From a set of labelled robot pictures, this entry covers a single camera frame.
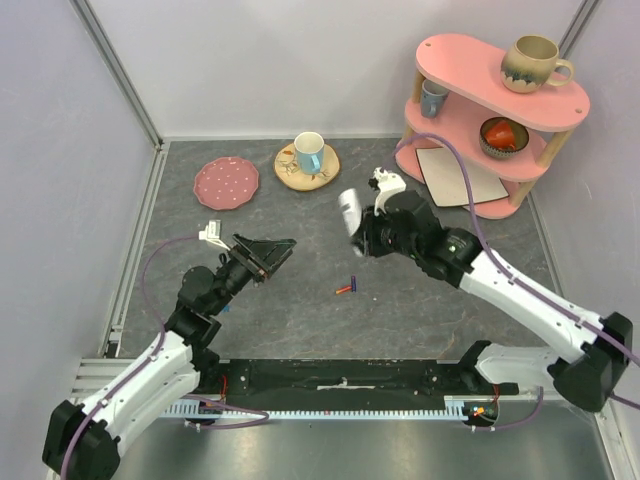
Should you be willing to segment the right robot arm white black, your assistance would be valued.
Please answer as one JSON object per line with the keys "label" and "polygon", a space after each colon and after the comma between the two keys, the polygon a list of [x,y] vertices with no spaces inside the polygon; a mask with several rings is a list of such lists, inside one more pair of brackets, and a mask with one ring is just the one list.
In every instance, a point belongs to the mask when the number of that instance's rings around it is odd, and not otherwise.
{"label": "right robot arm white black", "polygon": [[475,295],[509,315],[547,344],[540,353],[510,352],[489,341],[475,343],[458,381],[477,394],[493,384],[552,385],[565,400],[599,412],[630,363],[633,324],[613,312],[603,317],[541,287],[484,250],[479,238],[440,224],[413,190],[387,197],[382,208],[361,207],[353,189],[338,198],[350,242],[360,256],[391,253],[413,260],[429,277]]}

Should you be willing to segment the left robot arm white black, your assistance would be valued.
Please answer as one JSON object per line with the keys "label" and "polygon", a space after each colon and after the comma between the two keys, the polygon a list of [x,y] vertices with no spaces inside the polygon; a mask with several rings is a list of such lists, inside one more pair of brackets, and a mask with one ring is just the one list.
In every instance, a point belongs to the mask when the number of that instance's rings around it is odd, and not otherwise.
{"label": "left robot arm white black", "polygon": [[209,346],[221,328],[217,315],[247,284],[271,278],[296,245],[233,240],[216,270],[195,266],[184,274],[174,311],[140,356],[93,395],[53,410],[42,461],[60,478],[112,478],[131,443],[168,407],[216,388],[220,357]]}

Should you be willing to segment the white remote control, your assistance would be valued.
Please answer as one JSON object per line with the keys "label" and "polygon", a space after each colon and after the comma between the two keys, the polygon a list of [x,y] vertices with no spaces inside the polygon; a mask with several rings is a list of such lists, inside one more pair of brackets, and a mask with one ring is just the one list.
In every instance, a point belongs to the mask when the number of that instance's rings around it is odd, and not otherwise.
{"label": "white remote control", "polygon": [[362,207],[354,188],[344,190],[338,197],[338,204],[349,237],[350,245],[358,257],[364,256],[362,246]]}

